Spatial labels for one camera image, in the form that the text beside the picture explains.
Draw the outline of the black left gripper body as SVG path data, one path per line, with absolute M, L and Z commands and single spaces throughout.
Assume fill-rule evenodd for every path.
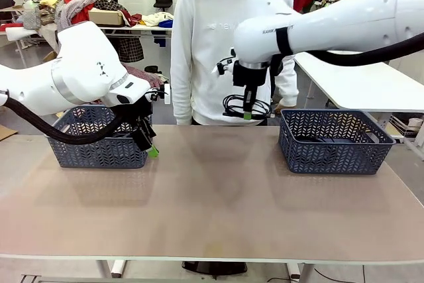
M 132 112 L 140 119 L 146 119 L 152 122 L 153 106 L 152 102 L 146 97 L 141 97 L 137 102 L 131 105 Z

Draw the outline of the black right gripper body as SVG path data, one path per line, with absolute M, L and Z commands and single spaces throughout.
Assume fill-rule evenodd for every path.
M 251 69 L 236 61 L 233 66 L 234 86 L 262 86 L 265 84 L 265 68 Z

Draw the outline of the person's left hand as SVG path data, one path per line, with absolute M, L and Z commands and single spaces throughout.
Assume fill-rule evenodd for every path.
M 274 114 L 275 114 L 275 116 L 280 116 L 283 109 L 290 109 L 290 107 L 285 106 L 282 103 L 282 101 L 280 101 L 279 103 L 275 104 L 275 107 L 274 107 Z

